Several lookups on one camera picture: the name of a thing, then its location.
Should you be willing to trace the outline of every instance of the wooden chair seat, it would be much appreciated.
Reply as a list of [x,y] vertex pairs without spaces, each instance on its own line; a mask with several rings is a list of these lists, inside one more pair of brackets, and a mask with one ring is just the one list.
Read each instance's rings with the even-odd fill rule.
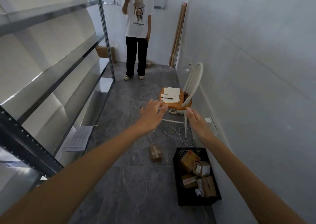
[[[160,92],[159,100],[161,100],[161,95],[163,94],[163,89],[164,88],[162,88],[162,90]],[[186,110],[187,107],[191,107],[192,99],[190,100],[190,102],[186,106],[183,106],[183,107],[181,106],[184,103],[184,92],[182,90],[180,90],[179,98],[180,98],[180,102],[178,102],[178,103],[165,103],[165,102],[162,102],[160,107],[164,106],[165,104],[168,104],[168,108],[174,108],[176,110]]]

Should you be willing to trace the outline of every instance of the white t-shirt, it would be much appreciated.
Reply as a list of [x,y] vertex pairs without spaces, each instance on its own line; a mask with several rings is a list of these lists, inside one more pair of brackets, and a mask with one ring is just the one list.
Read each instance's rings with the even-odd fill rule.
[[148,16],[154,13],[153,0],[131,0],[127,6],[126,36],[146,38]]

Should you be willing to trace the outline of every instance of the person standing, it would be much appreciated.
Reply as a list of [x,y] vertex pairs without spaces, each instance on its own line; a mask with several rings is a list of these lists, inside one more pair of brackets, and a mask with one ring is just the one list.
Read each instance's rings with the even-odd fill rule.
[[154,13],[153,0],[123,0],[122,12],[127,15],[126,27],[126,75],[125,80],[134,75],[138,46],[138,69],[140,79],[144,79],[147,48],[151,31],[151,15]]

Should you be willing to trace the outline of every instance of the forearm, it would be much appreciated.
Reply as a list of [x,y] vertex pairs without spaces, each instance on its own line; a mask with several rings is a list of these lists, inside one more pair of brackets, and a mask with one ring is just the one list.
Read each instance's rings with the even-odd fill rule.
[[148,33],[151,32],[151,15],[148,15]]
[[215,136],[202,141],[231,179],[258,223],[305,223]]
[[67,223],[106,171],[143,134],[133,125],[95,148],[21,198],[0,223]]
[[124,15],[127,15],[127,7],[128,7],[128,3],[124,2],[124,5],[122,7],[122,12],[123,12]]

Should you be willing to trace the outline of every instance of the person's left hand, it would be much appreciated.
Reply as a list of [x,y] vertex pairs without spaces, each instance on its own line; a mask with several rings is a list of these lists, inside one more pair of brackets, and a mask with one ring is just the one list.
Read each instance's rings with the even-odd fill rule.
[[153,101],[151,99],[145,108],[141,107],[140,119],[135,125],[143,132],[144,135],[156,129],[156,127],[160,124],[163,115],[167,111],[168,105],[165,104],[160,108],[158,113],[158,108],[161,103],[162,101]]
[[147,35],[146,35],[147,42],[149,41],[149,38],[150,38],[150,32],[148,32]]

